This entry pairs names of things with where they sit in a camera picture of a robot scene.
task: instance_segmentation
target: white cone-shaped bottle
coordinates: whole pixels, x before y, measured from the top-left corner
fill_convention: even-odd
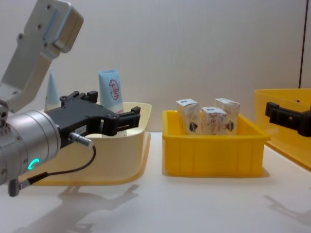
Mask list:
[[[47,88],[47,95],[45,97],[45,106],[44,106],[44,112],[58,108],[61,106],[61,102],[59,100],[59,94],[57,90],[56,85],[56,78],[54,74],[53,68],[50,69],[50,77],[49,77],[49,83]]]

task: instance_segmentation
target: black bracket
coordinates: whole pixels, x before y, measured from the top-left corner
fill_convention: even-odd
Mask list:
[[[114,136],[119,131],[138,127],[140,107],[132,108],[127,113],[116,114],[96,104],[97,97],[97,91],[87,94],[75,91],[60,98],[61,107],[46,112],[59,129],[61,148],[71,144],[68,140],[71,132],[82,136],[92,133]]]
[[[311,137],[311,111],[301,113],[267,102],[266,116],[270,117],[270,123],[297,130],[300,135]]]

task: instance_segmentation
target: yellow plastic crate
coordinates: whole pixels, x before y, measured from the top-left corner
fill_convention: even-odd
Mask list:
[[[163,174],[259,177],[269,135],[239,115],[237,135],[185,135],[177,111],[163,112]]]
[[[255,100],[256,124],[271,135],[271,141],[267,145],[311,170],[311,137],[304,137],[295,130],[269,123],[269,117],[265,115],[267,102],[298,112],[309,110],[311,89],[257,90]]]

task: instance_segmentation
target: teal indicator light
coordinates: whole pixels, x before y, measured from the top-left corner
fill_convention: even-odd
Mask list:
[[[34,164],[35,164],[35,163],[39,163],[39,162],[40,162],[39,159],[34,159],[34,160],[32,160],[32,161],[29,163],[29,165],[28,165],[28,170],[34,169]]]

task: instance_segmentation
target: cream plastic tray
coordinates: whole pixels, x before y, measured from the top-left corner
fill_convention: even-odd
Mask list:
[[[78,172],[56,175],[43,179],[37,185],[111,185],[138,179],[143,175],[150,146],[150,133],[146,131],[151,105],[146,103],[123,103],[124,110],[141,107],[139,127],[127,130],[127,136],[118,134],[108,137],[91,134],[97,155],[93,163]],[[41,172],[54,172],[73,169],[87,163],[92,150],[73,143],[60,150],[58,155],[47,163],[20,177],[24,180]]]

